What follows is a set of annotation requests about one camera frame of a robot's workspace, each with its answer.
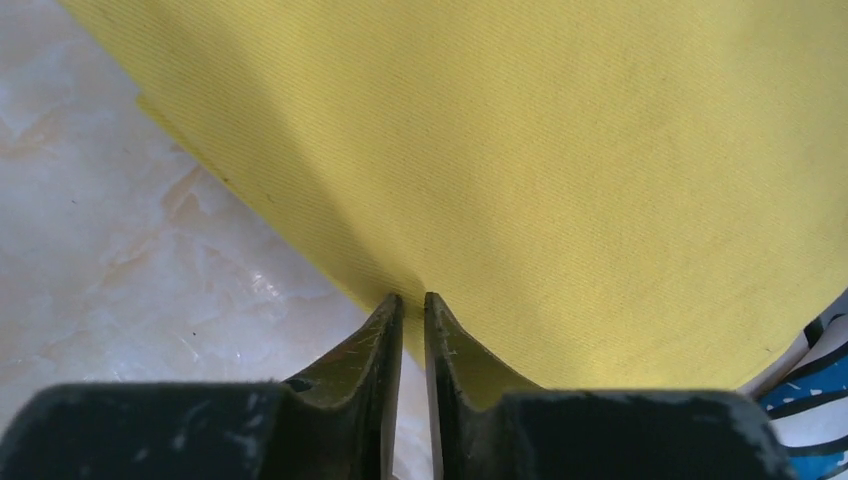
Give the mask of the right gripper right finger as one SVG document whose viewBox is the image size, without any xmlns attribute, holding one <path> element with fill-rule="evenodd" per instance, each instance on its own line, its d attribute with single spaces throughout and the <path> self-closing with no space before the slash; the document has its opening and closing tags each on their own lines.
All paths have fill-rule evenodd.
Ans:
<svg viewBox="0 0 848 480">
<path fill-rule="evenodd" d="M 424 300 L 438 479 L 791 479 L 760 407 L 717 390 L 553 390 Z"/>
</svg>

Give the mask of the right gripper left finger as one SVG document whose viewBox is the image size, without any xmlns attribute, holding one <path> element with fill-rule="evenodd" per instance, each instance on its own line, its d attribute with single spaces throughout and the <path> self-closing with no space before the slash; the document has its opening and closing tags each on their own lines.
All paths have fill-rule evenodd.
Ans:
<svg viewBox="0 0 848 480">
<path fill-rule="evenodd" d="M 69 383 L 1 439 L 5 479 L 388 479 L 403 303 L 284 380 Z"/>
</svg>

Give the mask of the yellow cloth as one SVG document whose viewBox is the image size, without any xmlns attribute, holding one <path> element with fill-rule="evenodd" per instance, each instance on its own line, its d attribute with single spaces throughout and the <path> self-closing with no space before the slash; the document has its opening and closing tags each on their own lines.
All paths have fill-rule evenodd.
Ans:
<svg viewBox="0 0 848 480">
<path fill-rule="evenodd" d="M 739 387 L 847 285 L 843 1 L 69 1 L 369 309 L 545 386 Z"/>
</svg>

